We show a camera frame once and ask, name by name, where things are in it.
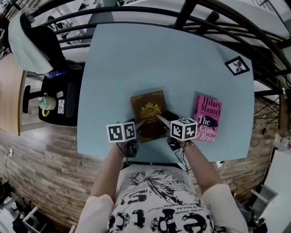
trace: wrist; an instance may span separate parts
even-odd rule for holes
[[[194,144],[194,142],[192,142],[191,140],[189,140],[189,141],[181,142],[180,143],[180,147],[185,150],[189,146],[191,146],[192,144]]]
[[[123,157],[126,151],[125,143],[124,142],[114,143],[112,145],[112,150],[116,151],[118,154],[120,154]]]

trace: book cover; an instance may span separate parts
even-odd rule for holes
[[[166,102],[163,91],[156,91],[141,96],[130,98],[136,123],[145,120],[140,133],[140,141],[148,142],[158,138],[166,137],[166,129],[157,119],[160,114],[167,114]]]
[[[221,116],[222,103],[207,96],[199,95],[194,120],[198,122],[195,140],[214,142]]]

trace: black railing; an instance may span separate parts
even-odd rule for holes
[[[41,6],[38,10],[36,10],[32,15],[34,17],[45,13],[55,7],[58,7],[62,4],[71,2],[73,0],[51,0],[45,5]],[[204,6],[208,9],[212,10],[212,13],[207,17],[206,20],[202,20],[200,18],[191,16],[193,9],[196,5]],[[172,28],[174,30],[182,30],[187,33],[191,33],[194,35],[202,36],[208,40],[215,41],[216,43],[222,44],[227,46],[243,56],[252,60],[253,64],[258,66],[259,68],[254,70],[256,73],[256,77],[267,84],[272,89],[276,89],[278,87],[277,78],[276,76],[280,74],[282,71],[272,59],[272,56],[266,56],[266,53],[261,50],[261,48],[254,46],[244,40],[244,38],[251,38],[253,40],[259,40],[267,48],[275,54],[281,63],[286,67],[283,69],[284,77],[286,78],[285,74],[291,73],[291,64],[286,59],[284,53],[278,48],[282,48],[286,45],[291,45],[290,39],[285,39],[281,36],[275,35],[274,33],[267,32],[261,30],[257,27],[254,23],[248,20],[239,12],[235,11],[234,9],[228,7],[227,5],[217,1],[217,0],[186,0],[181,11],[175,12],[171,10],[165,9],[157,9],[157,8],[150,8],[150,7],[138,7],[138,6],[123,6],[123,7],[103,7],[103,8],[96,8],[90,10],[82,10],[75,13],[67,14],[61,16],[59,18],[50,20],[42,24],[42,26],[49,26],[54,23],[58,23],[63,20],[68,20],[74,17],[82,16],[82,15],[89,15],[89,14],[100,14],[105,12],[145,12],[145,13],[152,13],[152,14],[159,14],[159,15],[167,15],[176,18],[176,22],[173,25],[160,25],[160,24],[153,24],[153,23],[145,23],[145,22],[132,22],[132,21],[118,21],[118,22],[98,22],[98,23],[91,23],[85,25],[76,25],[68,28],[64,28],[62,30],[57,30],[55,33],[56,35],[71,32],[74,30],[82,30],[88,28],[95,28],[99,24],[110,24],[110,23],[127,23],[127,24],[147,24],[147,25],[155,25],[155,26],[162,26]],[[236,24],[230,23],[222,23],[216,22],[219,18],[219,15],[226,16],[227,18],[234,21]],[[209,35],[225,35],[228,38],[232,38],[236,41],[236,44],[233,45],[232,43],[228,43],[227,40],[222,41],[215,39],[213,37],[209,37]],[[65,38],[60,39],[60,43],[65,42],[72,42],[72,41],[79,41],[84,39],[91,39],[93,35],[81,35],[72,38]],[[63,46],[62,50],[74,49],[74,48],[82,48],[82,47],[89,47],[90,43],[80,43],[77,45],[70,45],[70,46]]]
[[[39,4],[40,0],[14,0],[12,4],[4,11],[2,17],[11,19],[15,13],[23,9],[24,6],[35,8]]]

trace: person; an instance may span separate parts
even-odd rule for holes
[[[248,232],[229,186],[222,184],[216,169],[193,142],[180,146],[201,198],[181,168],[131,164],[120,169],[123,146],[114,145],[105,159],[76,233]]]

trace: brown book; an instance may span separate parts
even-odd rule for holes
[[[167,108],[163,91],[152,92],[130,98],[136,123],[145,120],[141,127],[140,141],[148,142],[166,137],[166,130],[157,114],[166,117]]]

